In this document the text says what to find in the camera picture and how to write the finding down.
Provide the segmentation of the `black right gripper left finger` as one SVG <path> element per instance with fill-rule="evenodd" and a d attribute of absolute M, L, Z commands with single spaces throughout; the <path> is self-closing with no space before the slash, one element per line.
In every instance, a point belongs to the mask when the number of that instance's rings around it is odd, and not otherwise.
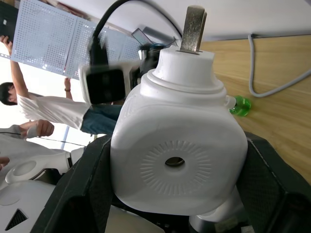
<path fill-rule="evenodd" d="M 35 222 L 33 233 L 103 233 L 113 190 L 110 178 L 111 136 L 90 143 L 60 179 Z"/>

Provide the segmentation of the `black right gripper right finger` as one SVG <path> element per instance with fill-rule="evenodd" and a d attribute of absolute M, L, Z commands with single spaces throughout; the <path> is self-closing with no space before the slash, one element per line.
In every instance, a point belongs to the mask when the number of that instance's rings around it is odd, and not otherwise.
<path fill-rule="evenodd" d="M 264 138 L 246 133 L 239 195 L 257 233 L 309 233 L 311 186 Z"/>

